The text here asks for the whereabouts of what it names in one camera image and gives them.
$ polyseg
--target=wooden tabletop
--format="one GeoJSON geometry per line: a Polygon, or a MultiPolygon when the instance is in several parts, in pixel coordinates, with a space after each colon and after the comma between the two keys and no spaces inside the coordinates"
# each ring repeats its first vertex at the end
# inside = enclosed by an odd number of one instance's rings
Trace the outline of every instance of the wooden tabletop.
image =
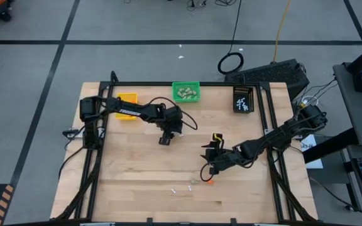
{"type": "MultiPolygon", "coordinates": [[[[80,98],[97,95],[98,87],[98,82],[84,83],[80,98]]],[[[184,126],[185,136],[176,136],[169,146],[158,144],[162,132],[156,125],[140,119],[119,121],[114,114],[109,115],[93,221],[145,222],[146,218],[153,217],[154,222],[227,223],[230,218],[236,218],[239,223],[277,222],[266,154],[259,156],[250,169],[235,166],[222,171],[213,178],[211,185],[200,181],[199,177],[199,171],[206,163],[200,157],[205,153],[201,146],[209,143],[212,133],[223,134],[225,148],[263,135],[256,92],[255,111],[235,114],[232,87],[201,87],[200,91],[200,102],[179,104],[197,121],[199,129],[194,131],[184,126]],[[199,183],[193,185],[191,180],[199,183]]],[[[124,92],[138,93],[139,104],[158,96],[172,98],[171,87],[114,88],[114,96],[124,92]]],[[[281,125],[292,117],[286,85],[271,83],[271,93],[277,122],[281,125]]],[[[268,126],[272,127],[264,92],[263,99],[268,126]]],[[[171,106],[166,100],[158,102],[171,106]]],[[[184,120],[192,123],[187,117],[184,120]]],[[[77,108],[74,127],[82,126],[77,108]]],[[[72,142],[65,158],[81,145],[80,139],[72,142]]],[[[300,148],[297,141],[292,146],[300,148]]],[[[59,215],[77,193],[85,153],[86,150],[65,165],[51,217],[59,215]]],[[[284,156],[291,191],[310,215],[317,218],[302,155],[288,149],[284,156]]],[[[282,191],[280,196],[282,203],[285,203],[282,191]]],[[[83,217],[88,199],[89,194],[85,196],[83,217]]],[[[283,212],[288,219],[285,205],[283,212]]]]}

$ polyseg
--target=yellow container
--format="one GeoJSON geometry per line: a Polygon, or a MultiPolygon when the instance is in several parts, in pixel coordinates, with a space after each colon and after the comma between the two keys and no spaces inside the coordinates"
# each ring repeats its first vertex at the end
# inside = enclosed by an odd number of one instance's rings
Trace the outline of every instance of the yellow container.
{"type": "MultiPolygon", "coordinates": [[[[133,104],[138,103],[138,94],[137,93],[123,93],[118,94],[118,97],[121,98],[123,101],[127,101],[133,104]]],[[[122,121],[130,121],[135,120],[136,116],[129,116],[126,114],[116,113],[116,119],[122,120],[122,121]]]]}

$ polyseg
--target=green plastic container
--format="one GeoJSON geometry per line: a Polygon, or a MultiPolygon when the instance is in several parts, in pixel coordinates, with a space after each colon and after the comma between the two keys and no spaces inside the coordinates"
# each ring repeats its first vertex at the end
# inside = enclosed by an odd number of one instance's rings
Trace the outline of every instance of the green plastic container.
{"type": "Polygon", "coordinates": [[[200,101],[200,85],[199,82],[173,82],[173,99],[178,103],[198,102],[200,101]],[[196,99],[183,99],[178,96],[180,89],[190,88],[192,91],[196,91],[196,99]]]}

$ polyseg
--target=floor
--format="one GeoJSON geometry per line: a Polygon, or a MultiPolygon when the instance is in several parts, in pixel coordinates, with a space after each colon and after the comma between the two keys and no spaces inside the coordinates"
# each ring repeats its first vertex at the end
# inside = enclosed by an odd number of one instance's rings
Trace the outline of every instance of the floor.
{"type": "MultiPolygon", "coordinates": [[[[287,0],[243,0],[233,47],[244,69],[268,64],[287,0]]],[[[48,220],[83,82],[222,81],[238,4],[188,11],[187,0],[17,0],[0,21],[0,183],[16,192],[6,224],[48,220]]],[[[310,86],[332,80],[332,66],[362,53],[362,0],[292,0],[277,61],[296,58],[310,86]]],[[[236,62],[226,62],[226,67],[236,62]]],[[[319,102],[335,135],[351,123],[337,87],[319,102]]],[[[348,200],[344,185],[328,185],[348,200]]],[[[319,218],[362,225],[317,185],[319,218]]]]}

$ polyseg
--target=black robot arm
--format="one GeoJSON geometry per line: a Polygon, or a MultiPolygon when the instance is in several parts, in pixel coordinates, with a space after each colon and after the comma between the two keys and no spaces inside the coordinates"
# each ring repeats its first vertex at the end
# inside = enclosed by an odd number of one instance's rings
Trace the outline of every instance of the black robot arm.
{"type": "Polygon", "coordinates": [[[211,165],[209,169],[211,176],[235,165],[250,168],[265,148],[273,147],[277,150],[284,150],[290,146],[293,137],[306,137],[323,129],[327,123],[325,116],[326,113],[321,112],[317,106],[310,105],[300,109],[294,117],[263,137],[244,141],[233,146],[232,149],[223,148],[222,134],[213,134],[212,141],[203,146],[203,148],[207,148],[205,155],[202,155],[207,161],[205,166],[211,165]]]}
{"type": "Polygon", "coordinates": [[[80,100],[80,120],[85,123],[85,147],[93,149],[99,147],[97,120],[114,112],[136,116],[147,123],[155,123],[163,131],[163,136],[159,140],[159,144],[162,145],[170,145],[174,132],[182,133],[182,111],[177,105],[167,109],[165,104],[139,105],[114,97],[86,97],[80,100]],[[102,104],[105,108],[103,111],[97,109],[99,102],[105,103],[105,105],[102,104]]]}

